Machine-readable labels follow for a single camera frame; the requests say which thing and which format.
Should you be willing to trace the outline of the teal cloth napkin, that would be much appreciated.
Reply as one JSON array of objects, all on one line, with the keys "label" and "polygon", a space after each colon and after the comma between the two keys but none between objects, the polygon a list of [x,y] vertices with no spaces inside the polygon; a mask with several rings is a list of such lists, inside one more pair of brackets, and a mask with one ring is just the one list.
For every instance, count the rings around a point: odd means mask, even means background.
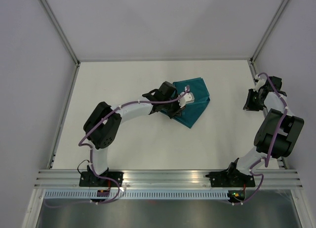
[{"label": "teal cloth napkin", "polygon": [[210,96],[205,82],[201,77],[198,77],[183,81],[176,81],[173,82],[173,85],[176,87],[178,92],[182,92],[188,85],[190,87],[190,92],[193,93],[195,99],[194,102],[185,106],[181,116],[173,118],[182,125],[192,128],[210,102]]}]

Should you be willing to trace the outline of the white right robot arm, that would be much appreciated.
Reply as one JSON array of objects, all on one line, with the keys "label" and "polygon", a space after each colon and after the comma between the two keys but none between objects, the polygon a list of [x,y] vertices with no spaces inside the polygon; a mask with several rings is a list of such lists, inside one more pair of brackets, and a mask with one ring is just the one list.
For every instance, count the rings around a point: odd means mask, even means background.
[{"label": "white right robot arm", "polygon": [[237,186],[243,174],[261,165],[268,167],[272,158],[288,157],[304,126],[304,120],[295,116],[287,103],[287,94],[281,90],[282,79],[266,73],[254,77],[255,86],[248,90],[245,111],[267,110],[267,115],[254,138],[254,147],[235,161],[236,169],[226,172],[226,182]]}]

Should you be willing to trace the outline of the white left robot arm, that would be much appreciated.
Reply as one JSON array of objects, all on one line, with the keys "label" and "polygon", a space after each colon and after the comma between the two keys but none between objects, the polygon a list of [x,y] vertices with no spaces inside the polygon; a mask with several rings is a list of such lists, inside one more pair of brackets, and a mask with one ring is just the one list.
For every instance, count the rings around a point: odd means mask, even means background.
[{"label": "white left robot arm", "polygon": [[134,101],[117,106],[100,102],[84,124],[85,136],[79,142],[80,147],[88,146],[90,150],[91,182],[98,187],[107,183],[109,146],[124,122],[158,112],[165,112],[170,118],[180,116],[189,95],[189,86],[179,93],[172,83],[165,81],[160,88],[153,89]]}]

